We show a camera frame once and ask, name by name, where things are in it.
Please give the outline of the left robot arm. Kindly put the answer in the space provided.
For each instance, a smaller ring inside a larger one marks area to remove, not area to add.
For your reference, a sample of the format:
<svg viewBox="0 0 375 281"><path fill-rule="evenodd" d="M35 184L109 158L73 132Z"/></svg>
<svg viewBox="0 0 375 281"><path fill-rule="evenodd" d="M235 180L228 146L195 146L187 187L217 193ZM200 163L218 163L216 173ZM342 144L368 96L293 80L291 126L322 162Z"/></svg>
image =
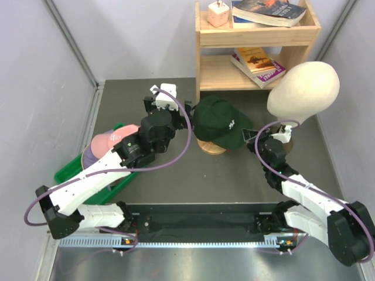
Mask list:
<svg viewBox="0 0 375 281"><path fill-rule="evenodd" d="M95 164L68 181L54 187L39 187L35 193L54 239L70 236L85 228L117 229L127 232L133 224L133 215L124 202L106 205L88 205L86 200L111 183L133 172L147 172L158 153L168 149L175 132L187 129L192 134L193 105L181 104L172 98L161 104L159 98L166 92L156 91L155 97L145 97L148 113L136 132L111 145Z"/></svg>

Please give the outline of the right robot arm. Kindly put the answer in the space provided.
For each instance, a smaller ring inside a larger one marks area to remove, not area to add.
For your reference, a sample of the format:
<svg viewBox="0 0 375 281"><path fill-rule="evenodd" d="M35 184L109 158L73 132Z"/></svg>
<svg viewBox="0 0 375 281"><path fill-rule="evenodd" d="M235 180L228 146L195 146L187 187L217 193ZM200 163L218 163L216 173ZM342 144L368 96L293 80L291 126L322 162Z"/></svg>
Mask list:
<svg viewBox="0 0 375 281"><path fill-rule="evenodd" d="M325 244L343 265L365 263L374 256L374 222L359 201L348 203L320 190L286 161L284 144L292 128L242 129L247 148L261 162L268 185L288 197L272 211L274 227L282 232L296 228Z"/></svg>

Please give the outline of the light pink baseball cap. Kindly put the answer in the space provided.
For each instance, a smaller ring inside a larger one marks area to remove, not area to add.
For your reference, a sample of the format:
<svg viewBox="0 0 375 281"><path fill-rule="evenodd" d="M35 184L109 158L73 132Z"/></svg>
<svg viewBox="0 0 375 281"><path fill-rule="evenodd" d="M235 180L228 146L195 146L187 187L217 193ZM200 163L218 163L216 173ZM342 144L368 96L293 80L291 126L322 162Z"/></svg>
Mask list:
<svg viewBox="0 0 375 281"><path fill-rule="evenodd" d="M93 155L100 159L123 138L138 132L139 126L130 124L114 131L102 133L93 137L90 148Z"/></svg>

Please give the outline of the dark green baseball cap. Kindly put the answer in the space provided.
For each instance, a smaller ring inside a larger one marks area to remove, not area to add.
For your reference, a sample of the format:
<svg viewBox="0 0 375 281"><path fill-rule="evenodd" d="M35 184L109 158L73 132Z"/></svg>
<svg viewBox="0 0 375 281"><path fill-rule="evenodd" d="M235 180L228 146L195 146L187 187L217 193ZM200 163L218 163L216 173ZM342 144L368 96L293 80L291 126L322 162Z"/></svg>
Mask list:
<svg viewBox="0 0 375 281"><path fill-rule="evenodd" d="M243 129L252 129L251 119L230 102L215 95L202 98L192 116L195 137L223 149L236 150L244 144Z"/></svg>

